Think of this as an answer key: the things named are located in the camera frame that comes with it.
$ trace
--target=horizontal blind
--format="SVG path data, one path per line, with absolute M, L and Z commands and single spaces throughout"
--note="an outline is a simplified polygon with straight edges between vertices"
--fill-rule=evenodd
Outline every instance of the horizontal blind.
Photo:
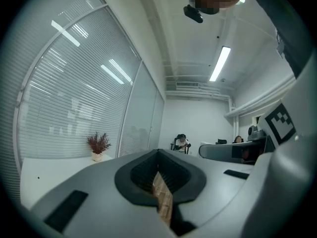
M 30 0 L 11 25 L 0 52 L 0 175 L 10 198 L 19 201 L 20 177 L 16 169 L 12 123 L 17 95 L 33 60 L 61 27 L 102 4 L 99 0 Z
M 159 146 L 158 143 L 159 143 L 159 135 L 160 135 L 160 128 L 162 124 L 162 118 L 163 118 L 163 110 L 164 110 L 164 100 L 162 96 L 160 95 L 159 91 L 157 91 L 157 97 L 155 101 L 152 126 L 151 126 L 149 150 L 157 149 Z
M 76 26 L 48 48 L 29 81 L 19 120 L 22 158 L 89 156 L 87 136 L 96 131 L 108 134 L 107 154 L 115 157 L 141 61 L 107 7 Z
M 157 88 L 142 63 L 127 109 L 119 156 L 148 149 Z

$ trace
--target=potted plant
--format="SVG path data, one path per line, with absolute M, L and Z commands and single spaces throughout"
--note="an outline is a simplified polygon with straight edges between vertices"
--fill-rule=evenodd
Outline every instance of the potted plant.
M 104 133 L 98 139 L 98 132 L 94 135 L 87 137 L 87 143 L 92 149 L 91 158 L 93 161 L 99 162 L 102 159 L 103 151 L 107 150 L 111 144 L 109 144 L 109 138 L 107 134 Z

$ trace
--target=seated person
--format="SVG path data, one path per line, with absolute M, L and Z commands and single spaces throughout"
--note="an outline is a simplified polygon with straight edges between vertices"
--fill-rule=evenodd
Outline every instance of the seated person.
M 175 142 L 175 148 L 174 150 L 177 150 L 179 152 L 185 152 L 186 147 L 190 147 L 191 144 L 186 139 L 186 136 L 184 134 L 180 134 L 178 136 L 178 139 Z
M 242 142 L 242 137 L 241 136 L 236 136 L 236 138 L 234 139 L 232 144 L 241 143 L 241 142 Z

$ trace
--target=white shirt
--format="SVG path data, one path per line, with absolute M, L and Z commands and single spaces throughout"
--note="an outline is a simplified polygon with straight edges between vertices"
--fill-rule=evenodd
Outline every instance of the white shirt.
M 177 146 L 183 146 L 183 145 L 188 145 L 188 144 L 189 144 L 189 142 L 188 142 L 187 139 L 185 139 L 184 142 L 181 142 L 179 139 L 177 139 L 176 142 L 175 142 L 175 145 L 177 145 Z M 181 148 L 178 151 L 184 152 L 185 148 Z

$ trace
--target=desk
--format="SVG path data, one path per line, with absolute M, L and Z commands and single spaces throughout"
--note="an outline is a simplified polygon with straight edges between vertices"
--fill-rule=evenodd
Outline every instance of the desk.
M 102 161 L 112 157 L 103 154 Z M 91 157 L 77 159 L 29 159 L 24 158 L 20 180 L 21 204 L 27 209 L 47 192 L 89 165 Z

